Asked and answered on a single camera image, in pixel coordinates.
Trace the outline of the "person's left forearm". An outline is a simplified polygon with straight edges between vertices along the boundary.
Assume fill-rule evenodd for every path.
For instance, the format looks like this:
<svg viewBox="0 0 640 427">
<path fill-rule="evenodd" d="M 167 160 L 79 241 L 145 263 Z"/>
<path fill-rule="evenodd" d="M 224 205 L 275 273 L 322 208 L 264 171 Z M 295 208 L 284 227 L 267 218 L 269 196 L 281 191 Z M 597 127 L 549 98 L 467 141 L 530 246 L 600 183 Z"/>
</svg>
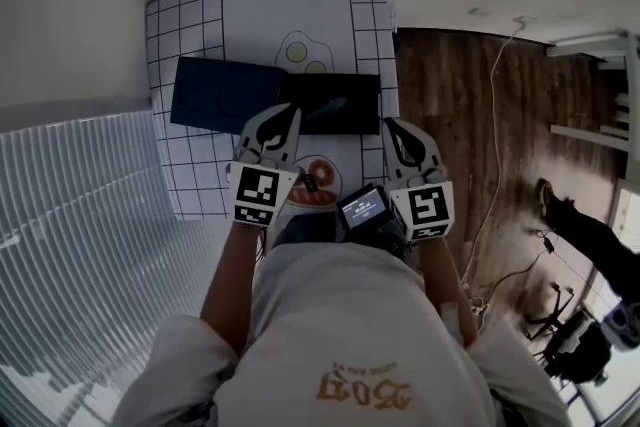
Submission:
<svg viewBox="0 0 640 427">
<path fill-rule="evenodd" d="M 258 226 L 233 222 L 207 291 L 200 319 L 237 354 L 244 350 L 251 317 Z"/>
</svg>

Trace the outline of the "white framed glass door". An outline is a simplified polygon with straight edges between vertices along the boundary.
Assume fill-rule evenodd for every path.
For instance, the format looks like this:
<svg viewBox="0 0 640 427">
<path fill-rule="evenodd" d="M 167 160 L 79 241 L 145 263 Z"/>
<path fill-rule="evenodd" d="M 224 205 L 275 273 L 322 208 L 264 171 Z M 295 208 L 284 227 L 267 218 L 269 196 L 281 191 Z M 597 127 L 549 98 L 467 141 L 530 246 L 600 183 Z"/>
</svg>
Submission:
<svg viewBox="0 0 640 427">
<path fill-rule="evenodd" d="M 594 176 L 554 179 L 552 183 L 556 195 L 573 199 L 580 212 L 604 222 L 621 242 L 640 252 L 640 188 L 624 180 L 612 183 Z M 593 264 L 568 242 L 559 238 L 554 246 L 560 283 L 576 292 L 568 312 L 586 306 L 598 321 L 603 320 L 619 302 L 619 296 Z M 613 349 L 605 371 L 608 379 L 603 384 L 577 387 L 583 396 L 570 407 L 575 426 L 603 423 L 631 408 L 632 397 L 640 389 L 640 349 L 630 352 Z"/>
</svg>

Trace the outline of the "black device with screen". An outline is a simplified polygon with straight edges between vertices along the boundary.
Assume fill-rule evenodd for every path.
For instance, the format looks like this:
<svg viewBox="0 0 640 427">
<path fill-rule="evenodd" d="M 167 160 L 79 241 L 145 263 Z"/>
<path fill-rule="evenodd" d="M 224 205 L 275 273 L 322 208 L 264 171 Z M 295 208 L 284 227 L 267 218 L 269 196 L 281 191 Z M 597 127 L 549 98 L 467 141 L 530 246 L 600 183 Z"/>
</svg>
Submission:
<svg viewBox="0 0 640 427">
<path fill-rule="evenodd" d="M 384 188 L 374 184 L 367 184 L 340 200 L 337 210 L 347 231 L 376 229 L 392 217 Z"/>
</svg>

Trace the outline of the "person's right forearm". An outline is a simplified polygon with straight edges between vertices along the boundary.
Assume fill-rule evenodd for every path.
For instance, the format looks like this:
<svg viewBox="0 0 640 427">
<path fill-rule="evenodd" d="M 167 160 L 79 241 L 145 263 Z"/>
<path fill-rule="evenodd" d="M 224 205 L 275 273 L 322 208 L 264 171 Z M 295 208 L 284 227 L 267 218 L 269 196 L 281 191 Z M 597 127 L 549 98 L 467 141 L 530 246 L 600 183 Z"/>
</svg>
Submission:
<svg viewBox="0 0 640 427">
<path fill-rule="evenodd" d="M 417 249 L 427 297 L 445 325 L 455 328 L 452 336 L 470 346 L 478 338 L 478 328 L 446 240 L 422 240 Z"/>
</svg>

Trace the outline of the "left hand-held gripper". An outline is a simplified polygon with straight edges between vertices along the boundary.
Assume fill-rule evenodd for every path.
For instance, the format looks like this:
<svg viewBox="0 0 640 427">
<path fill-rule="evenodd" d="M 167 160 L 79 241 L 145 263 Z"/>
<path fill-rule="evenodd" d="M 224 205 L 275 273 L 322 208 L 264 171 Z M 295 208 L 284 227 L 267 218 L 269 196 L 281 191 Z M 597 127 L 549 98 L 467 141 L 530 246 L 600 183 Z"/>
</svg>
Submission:
<svg viewBox="0 0 640 427">
<path fill-rule="evenodd" d="M 232 218 L 235 222 L 271 226 L 277 219 L 300 168 L 288 165 L 295 156 L 301 110 L 291 103 L 267 108 L 249 119 L 230 166 Z M 266 157 L 280 167 L 258 163 Z"/>
</svg>

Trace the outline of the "white metal shelf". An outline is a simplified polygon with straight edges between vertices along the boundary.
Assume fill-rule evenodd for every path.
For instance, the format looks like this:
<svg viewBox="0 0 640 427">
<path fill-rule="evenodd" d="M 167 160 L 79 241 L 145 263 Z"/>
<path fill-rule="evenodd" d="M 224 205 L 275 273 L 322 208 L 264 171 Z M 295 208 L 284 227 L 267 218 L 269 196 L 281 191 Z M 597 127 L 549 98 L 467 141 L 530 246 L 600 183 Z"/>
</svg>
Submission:
<svg viewBox="0 0 640 427">
<path fill-rule="evenodd" d="M 556 135 L 606 146 L 626 152 L 631 160 L 640 161 L 640 35 L 615 31 L 563 39 L 545 49 L 547 57 L 585 54 L 595 57 L 600 70 L 623 70 L 626 73 L 627 94 L 622 105 L 628 108 L 626 131 L 619 135 L 551 125 Z"/>
</svg>

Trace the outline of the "dark blue rectangular tray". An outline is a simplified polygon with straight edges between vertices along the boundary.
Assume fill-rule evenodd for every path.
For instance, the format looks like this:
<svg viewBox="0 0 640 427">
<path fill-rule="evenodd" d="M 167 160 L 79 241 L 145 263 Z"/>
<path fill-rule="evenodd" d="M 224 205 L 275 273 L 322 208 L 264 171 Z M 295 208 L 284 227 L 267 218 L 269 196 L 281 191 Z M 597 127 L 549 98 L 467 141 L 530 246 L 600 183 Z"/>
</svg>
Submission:
<svg viewBox="0 0 640 427">
<path fill-rule="evenodd" d="M 238 135 L 249 119 L 277 104 L 286 75 L 276 67 L 181 57 L 170 121 Z"/>
</svg>

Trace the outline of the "white food-print placemat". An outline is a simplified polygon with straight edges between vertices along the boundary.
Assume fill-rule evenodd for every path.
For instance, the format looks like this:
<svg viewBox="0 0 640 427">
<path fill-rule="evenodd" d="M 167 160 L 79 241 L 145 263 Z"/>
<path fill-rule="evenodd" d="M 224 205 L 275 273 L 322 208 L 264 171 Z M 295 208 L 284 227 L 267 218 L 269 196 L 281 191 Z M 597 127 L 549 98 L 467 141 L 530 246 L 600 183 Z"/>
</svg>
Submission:
<svg viewBox="0 0 640 427">
<path fill-rule="evenodd" d="M 222 0 L 227 59 L 282 68 L 301 78 L 377 73 L 371 0 Z M 293 210 L 329 210 L 363 184 L 359 135 L 302 131 L 295 162 L 317 191 L 298 183 Z"/>
</svg>

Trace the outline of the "white black-checked tablecloth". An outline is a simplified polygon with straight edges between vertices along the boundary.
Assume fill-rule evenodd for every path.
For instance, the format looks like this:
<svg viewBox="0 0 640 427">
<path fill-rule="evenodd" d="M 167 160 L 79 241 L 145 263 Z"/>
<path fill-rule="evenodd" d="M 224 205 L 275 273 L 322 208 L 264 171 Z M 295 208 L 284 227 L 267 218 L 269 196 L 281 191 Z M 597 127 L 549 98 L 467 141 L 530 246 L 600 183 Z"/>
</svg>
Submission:
<svg viewBox="0 0 640 427">
<path fill-rule="evenodd" d="M 178 60 L 231 61 L 224 55 L 222 0 L 154 0 L 146 13 L 147 71 L 160 161 L 174 214 L 181 220 L 232 216 L 230 165 L 240 134 L 173 124 L 171 103 Z M 377 36 L 380 129 L 398 117 L 399 93 L 390 0 L 371 0 Z M 363 184 L 385 178 L 381 133 L 362 138 Z"/>
</svg>

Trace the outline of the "black office chair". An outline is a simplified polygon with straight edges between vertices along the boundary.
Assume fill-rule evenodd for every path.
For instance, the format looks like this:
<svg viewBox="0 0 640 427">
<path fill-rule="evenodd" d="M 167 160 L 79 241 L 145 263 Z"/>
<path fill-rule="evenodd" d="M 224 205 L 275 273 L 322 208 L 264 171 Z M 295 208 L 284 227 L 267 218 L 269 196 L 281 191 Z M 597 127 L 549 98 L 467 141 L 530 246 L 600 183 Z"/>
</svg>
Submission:
<svg viewBox="0 0 640 427">
<path fill-rule="evenodd" d="M 528 341 L 549 337 L 545 348 L 534 356 L 540 357 L 550 378 L 578 385 L 603 385 L 608 379 L 606 366 L 612 356 L 611 343 L 600 323 L 584 307 L 563 321 L 561 314 L 574 298 L 574 290 L 561 288 L 556 282 L 551 282 L 550 287 L 555 292 L 552 311 L 536 319 L 529 314 L 524 316 L 523 334 Z"/>
</svg>

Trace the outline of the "person's grey trousers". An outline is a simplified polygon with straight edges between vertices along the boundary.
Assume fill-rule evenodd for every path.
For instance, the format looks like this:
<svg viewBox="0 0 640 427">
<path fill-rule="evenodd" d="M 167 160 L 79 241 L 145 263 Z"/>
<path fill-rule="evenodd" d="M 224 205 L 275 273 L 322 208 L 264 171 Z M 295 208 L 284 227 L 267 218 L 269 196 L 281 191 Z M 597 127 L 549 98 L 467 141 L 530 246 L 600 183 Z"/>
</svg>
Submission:
<svg viewBox="0 0 640 427">
<path fill-rule="evenodd" d="M 291 218 L 275 238 L 272 247 L 300 243 L 333 243 L 336 238 L 337 217 L 334 212 L 302 214 Z"/>
</svg>

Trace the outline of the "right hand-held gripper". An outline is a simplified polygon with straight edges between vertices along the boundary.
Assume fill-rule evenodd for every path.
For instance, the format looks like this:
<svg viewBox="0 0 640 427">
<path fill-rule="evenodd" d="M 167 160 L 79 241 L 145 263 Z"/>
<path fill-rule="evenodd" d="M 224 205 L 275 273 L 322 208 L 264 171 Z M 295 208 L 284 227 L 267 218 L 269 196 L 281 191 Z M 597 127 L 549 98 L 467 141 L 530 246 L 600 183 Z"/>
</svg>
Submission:
<svg viewBox="0 0 640 427">
<path fill-rule="evenodd" d="M 447 235 L 454 224 L 453 184 L 435 139 L 407 121 L 385 117 L 382 138 L 393 217 L 407 243 Z"/>
</svg>

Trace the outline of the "black box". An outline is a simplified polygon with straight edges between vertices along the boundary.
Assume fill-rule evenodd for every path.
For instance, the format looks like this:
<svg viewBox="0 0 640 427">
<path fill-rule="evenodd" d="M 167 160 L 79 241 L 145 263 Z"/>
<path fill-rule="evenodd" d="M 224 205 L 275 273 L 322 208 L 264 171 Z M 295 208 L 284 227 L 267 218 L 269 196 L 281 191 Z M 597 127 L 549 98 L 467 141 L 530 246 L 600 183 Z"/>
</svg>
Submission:
<svg viewBox="0 0 640 427">
<path fill-rule="evenodd" d="M 301 109 L 301 135 L 378 135 L 381 80 L 370 74 L 289 74 L 278 93 L 278 103 Z M 340 115 L 308 123 L 305 116 L 332 98 L 343 96 L 348 104 Z"/>
</svg>

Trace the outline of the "white window blinds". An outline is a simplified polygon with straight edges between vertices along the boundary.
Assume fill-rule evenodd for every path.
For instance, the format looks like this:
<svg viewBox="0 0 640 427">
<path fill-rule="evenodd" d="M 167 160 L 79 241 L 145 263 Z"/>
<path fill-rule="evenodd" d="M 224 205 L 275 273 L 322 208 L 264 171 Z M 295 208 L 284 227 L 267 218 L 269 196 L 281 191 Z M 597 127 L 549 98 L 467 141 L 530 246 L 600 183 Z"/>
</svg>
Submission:
<svg viewBox="0 0 640 427">
<path fill-rule="evenodd" d="M 159 325 L 198 312 L 211 249 L 149 112 L 0 134 L 0 422 L 107 424 Z"/>
</svg>

